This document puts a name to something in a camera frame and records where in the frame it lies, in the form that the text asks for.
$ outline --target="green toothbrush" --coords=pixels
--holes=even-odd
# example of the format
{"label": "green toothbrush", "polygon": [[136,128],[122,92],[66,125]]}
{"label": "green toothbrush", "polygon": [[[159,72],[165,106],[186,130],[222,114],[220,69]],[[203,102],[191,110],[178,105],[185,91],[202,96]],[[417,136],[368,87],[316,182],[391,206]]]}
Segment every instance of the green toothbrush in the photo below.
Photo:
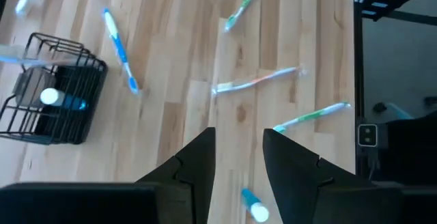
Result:
{"label": "green toothbrush", "polygon": [[346,107],[350,107],[350,104],[348,102],[340,102],[337,104],[333,104],[329,107],[320,109],[318,111],[314,111],[312,113],[294,118],[293,120],[288,121],[286,123],[276,125],[273,129],[277,132],[284,133],[287,130],[288,126],[292,126],[292,125],[295,125],[295,124],[298,124],[301,122],[317,119],[319,117],[334,113],[335,111],[339,111],[339,110],[346,108]]}
{"label": "green toothbrush", "polygon": [[225,31],[228,32],[231,28],[237,23],[237,20],[241,17],[243,12],[246,10],[247,6],[250,4],[252,0],[243,0],[240,5],[240,8],[235,14],[232,14],[226,22]]}

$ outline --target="floor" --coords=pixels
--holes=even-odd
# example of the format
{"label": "floor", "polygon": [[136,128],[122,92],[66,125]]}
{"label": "floor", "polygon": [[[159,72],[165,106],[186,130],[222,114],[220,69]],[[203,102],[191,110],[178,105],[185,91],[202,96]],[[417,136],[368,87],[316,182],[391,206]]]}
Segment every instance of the floor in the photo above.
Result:
{"label": "floor", "polygon": [[[400,11],[437,16],[436,0],[412,0]],[[423,98],[436,96],[437,27],[391,18],[363,20],[365,117],[382,123],[394,112],[374,113],[377,102],[394,102],[414,117],[433,111]]]}
{"label": "floor", "polygon": [[[240,201],[249,187],[280,223],[262,153],[264,128],[336,102],[354,104],[352,0],[254,0],[231,33],[242,0],[46,0],[16,18],[8,0],[0,42],[33,31],[82,42],[109,73],[87,141],[43,146],[0,139],[0,185],[19,181],[133,182],[216,127],[210,223],[251,223]],[[126,86],[101,11],[109,6],[143,93]],[[211,96],[211,87],[300,66],[256,88]],[[18,66],[4,65],[0,102]],[[4,129],[7,117],[0,120]],[[289,129],[286,136],[354,172],[354,107]]]}

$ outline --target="wire basket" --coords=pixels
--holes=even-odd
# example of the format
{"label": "wire basket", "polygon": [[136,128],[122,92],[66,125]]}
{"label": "wire basket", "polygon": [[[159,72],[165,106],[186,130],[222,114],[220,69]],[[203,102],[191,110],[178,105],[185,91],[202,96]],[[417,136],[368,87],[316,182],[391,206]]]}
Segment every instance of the wire basket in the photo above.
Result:
{"label": "wire basket", "polygon": [[[36,53],[32,53],[36,56],[29,55],[30,46],[36,46]],[[18,77],[14,94],[0,110],[0,124],[7,124],[5,128],[0,127],[0,137],[44,145],[80,144],[91,127],[107,65],[83,44],[42,33],[30,35],[23,57],[36,59],[42,50],[50,51],[53,56],[68,53],[74,55],[74,59],[77,57],[77,61],[69,66],[21,66],[23,73]],[[40,91],[47,87],[69,95],[73,101],[64,99],[58,107],[41,103]],[[86,108],[75,109],[75,100],[86,100]]]}

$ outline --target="wooden floor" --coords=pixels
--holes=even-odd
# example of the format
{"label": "wooden floor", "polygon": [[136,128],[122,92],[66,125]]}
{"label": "wooden floor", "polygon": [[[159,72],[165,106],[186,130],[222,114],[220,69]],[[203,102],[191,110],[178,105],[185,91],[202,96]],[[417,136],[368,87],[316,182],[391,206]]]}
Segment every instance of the wooden floor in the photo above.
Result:
{"label": "wooden floor", "polygon": [[[254,0],[231,33],[225,19],[242,0],[46,0],[16,18],[8,0],[0,43],[25,44],[33,31],[82,42],[109,67],[88,140],[41,146],[0,139],[0,185],[18,181],[132,182],[208,126],[216,127],[210,223],[250,223],[240,203],[248,186],[280,217],[266,175],[263,128],[339,101],[354,104],[352,0]],[[134,96],[102,21],[111,8],[142,96]],[[211,86],[302,66],[307,74],[211,98]],[[18,66],[0,72],[0,101]],[[354,172],[354,109],[287,134]]]}

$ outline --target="toothbrush handle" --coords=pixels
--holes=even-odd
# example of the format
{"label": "toothbrush handle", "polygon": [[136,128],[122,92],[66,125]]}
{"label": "toothbrush handle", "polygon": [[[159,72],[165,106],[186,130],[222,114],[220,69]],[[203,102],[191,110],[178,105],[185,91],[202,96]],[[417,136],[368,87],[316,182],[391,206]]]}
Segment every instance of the toothbrush handle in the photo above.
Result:
{"label": "toothbrush handle", "polygon": [[347,107],[347,106],[348,106],[348,103],[346,103],[346,102],[333,104],[333,105],[326,107],[324,109],[320,109],[320,110],[314,111],[310,114],[303,115],[302,117],[299,117],[298,119],[299,119],[299,122],[317,119],[317,118],[322,117],[324,115],[328,115],[328,114],[334,113],[336,111],[339,111],[342,108]]}
{"label": "toothbrush handle", "polygon": [[117,35],[117,37],[113,37],[113,41],[115,44],[115,47],[117,49],[117,54],[120,57],[122,63],[127,63],[128,62],[128,56],[126,54],[126,50],[124,50],[124,46],[122,43],[122,40],[120,39],[120,36]]}
{"label": "toothbrush handle", "polygon": [[133,76],[128,77],[129,88],[132,93],[138,94],[139,88],[137,84],[137,80]]}

